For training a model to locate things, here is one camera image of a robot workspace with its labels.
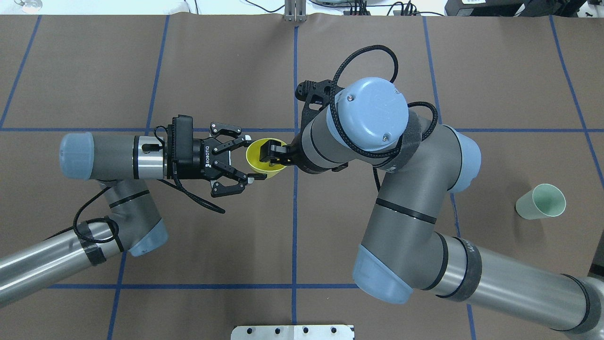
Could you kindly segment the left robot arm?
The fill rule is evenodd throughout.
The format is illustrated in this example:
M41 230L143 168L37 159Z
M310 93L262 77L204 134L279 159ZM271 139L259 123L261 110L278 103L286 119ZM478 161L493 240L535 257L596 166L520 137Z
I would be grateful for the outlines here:
M213 122L209 135L193 133L179 115L149 136L70 133L59 147L63 176L95 182L98 192L74 213L67 228L1 260L1 307L49 288L113 256L142 256L168 241L168 229L147 183L160 181L199 206L225 210L185 189L185 180L210 184L210 196L241 194L265 174L238 170L231 154L253 143L241 127Z

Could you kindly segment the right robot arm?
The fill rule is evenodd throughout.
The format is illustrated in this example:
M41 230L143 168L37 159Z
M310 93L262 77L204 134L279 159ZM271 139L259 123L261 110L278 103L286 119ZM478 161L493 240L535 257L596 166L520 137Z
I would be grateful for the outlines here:
M478 145L438 123L428 102L407 103L389 80L341 88L306 80L293 142L265 144L261 161L309 174L359 160L385 172L354 263L353 280L391 304L414 290L539 323L572 339L603 338L603 282L521 263L434 230L448 193L464 191L481 165Z

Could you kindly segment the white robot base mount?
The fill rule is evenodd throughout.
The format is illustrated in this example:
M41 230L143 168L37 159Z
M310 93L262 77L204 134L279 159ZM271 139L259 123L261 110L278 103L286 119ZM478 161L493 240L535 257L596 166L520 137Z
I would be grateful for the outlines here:
M353 325L249 325L237 326L231 340L355 340Z

